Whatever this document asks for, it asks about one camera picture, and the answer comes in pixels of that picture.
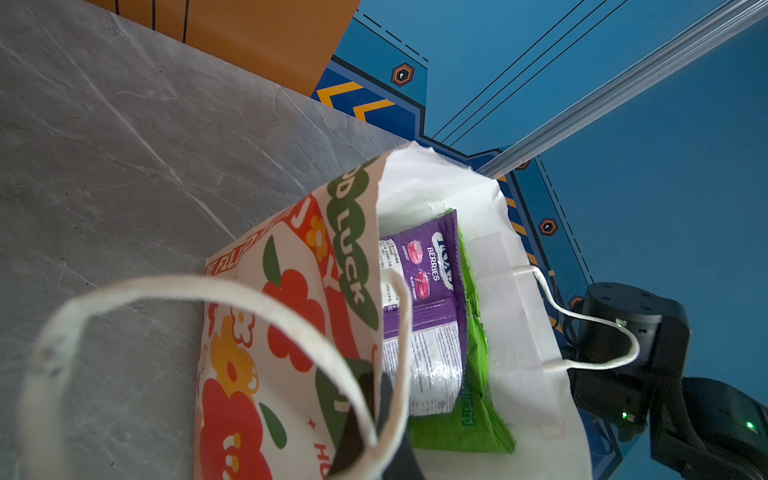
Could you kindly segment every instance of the green wrapper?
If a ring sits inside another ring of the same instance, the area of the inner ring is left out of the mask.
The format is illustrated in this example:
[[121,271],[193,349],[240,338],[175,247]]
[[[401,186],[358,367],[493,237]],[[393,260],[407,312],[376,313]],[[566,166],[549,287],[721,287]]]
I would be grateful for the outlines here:
[[513,453],[515,439],[493,408],[488,392],[488,342],[480,323],[477,286],[459,232],[467,299],[467,363],[462,392],[452,412],[411,417],[408,437],[418,449]]

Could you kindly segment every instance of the white paper bag inside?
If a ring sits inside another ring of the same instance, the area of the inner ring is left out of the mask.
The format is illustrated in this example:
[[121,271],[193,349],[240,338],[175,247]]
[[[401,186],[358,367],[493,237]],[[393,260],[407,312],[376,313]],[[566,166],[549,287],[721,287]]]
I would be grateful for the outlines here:
[[534,277],[511,273],[528,255],[496,180],[414,142],[387,157],[376,208],[381,236],[456,209],[488,337],[491,397],[517,442],[513,455],[417,449],[426,478],[591,478],[568,374],[541,368],[561,355]]

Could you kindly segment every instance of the purple snack package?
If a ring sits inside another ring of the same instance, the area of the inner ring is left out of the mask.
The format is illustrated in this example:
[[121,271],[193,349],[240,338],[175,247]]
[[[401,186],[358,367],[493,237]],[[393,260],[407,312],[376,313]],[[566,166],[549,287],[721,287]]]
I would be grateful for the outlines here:
[[[383,237],[379,264],[400,273],[413,298],[411,415],[453,410],[466,367],[467,316],[455,210]],[[399,298],[382,284],[384,370],[397,370]]]

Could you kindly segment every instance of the white rope handle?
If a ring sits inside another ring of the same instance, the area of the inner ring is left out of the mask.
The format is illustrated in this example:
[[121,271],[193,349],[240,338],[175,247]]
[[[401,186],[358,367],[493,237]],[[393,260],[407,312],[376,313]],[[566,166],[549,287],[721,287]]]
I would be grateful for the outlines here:
[[519,275],[521,273],[533,273],[534,276],[536,277],[536,280],[538,280],[539,285],[541,285],[541,288],[544,290],[544,295],[547,297],[547,301],[558,312],[567,316],[572,316],[574,318],[589,320],[590,322],[597,322],[597,323],[602,323],[603,325],[612,326],[615,329],[618,329],[624,335],[628,336],[631,342],[629,352],[627,352],[626,355],[616,357],[615,359],[610,360],[606,363],[585,363],[585,362],[575,362],[574,360],[550,360],[549,362],[544,362],[544,364],[542,365],[544,367],[545,372],[558,372],[558,371],[567,370],[567,369],[583,369],[583,370],[616,369],[620,366],[625,366],[629,363],[634,362],[637,356],[640,355],[640,343],[637,341],[637,337],[635,337],[635,335],[632,332],[630,332],[629,329],[619,325],[616,322],[611,322],[610,320],[597,318],[596,316],[582,315],[580,313],[571,312],[570,310],[566,310],[565,308],[559,306],[558,303],[554,301],[554,298],[552,298],[552,292],[549,291],[549,285],[547,285],[547,279],[544,277],[544,274],[541,272],[541,270],[538,269],[537,266],[534,266],[534,265],[517,266],[512,269],[512,272],[514,275]]
[[346,396],[354,408],[365,451],[340,478],[377,478],[391,462],[408,418],[410,396],[412,307],[404,280],[390,269],[384,281],[400,295],[399,367],[392,410],[380,442],[365,397],[346,361],[320,332],[293,310],[239,283],[205,276],[153,276],[126,280],[69,300],[43,327],[25,375],[18,404],[22,458],[30,480],[69,480],[60,414],[85,324],[91,316],[140,299],[204,300],[250,311],[278,327],[294,341]]

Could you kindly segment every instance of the blue wall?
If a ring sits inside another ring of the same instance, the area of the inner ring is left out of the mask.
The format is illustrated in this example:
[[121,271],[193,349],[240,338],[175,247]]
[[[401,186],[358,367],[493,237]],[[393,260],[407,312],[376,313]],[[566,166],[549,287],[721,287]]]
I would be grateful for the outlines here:
[[[362,0],[355,18],[428,68],[424,134],[464,154],[475,154],[519,141],[722,2]],[[575,10],[547,34],[573,8]],[[578,40],[603,18],[602,23]],[[544,34],[547,35],[499,81],[440,131]],[[562,40],[545,53],[561,37]],[[573,48],[555,59],[577,40]],[[370,58],[366,60],[347,61],[360,64],[355,66],[363,70],[366,70],[363,64],[383,63],[384,77],[398,65],[394,61],[386,63],[386,58],[380,58],[374,51],[368,51],[368,54]],[[534,78],[545,66],[546,69]],[[449,136],[518,74],[520,77],[502,94]],[[458,140],[471,125],[521,86],[510,100]]]
[[[540,157],[594,281],[682,302],[694,332],[686,375],[762,403],[766,86],[763,20]],[[679,475],[650,460],[644,436],[612,478]]]

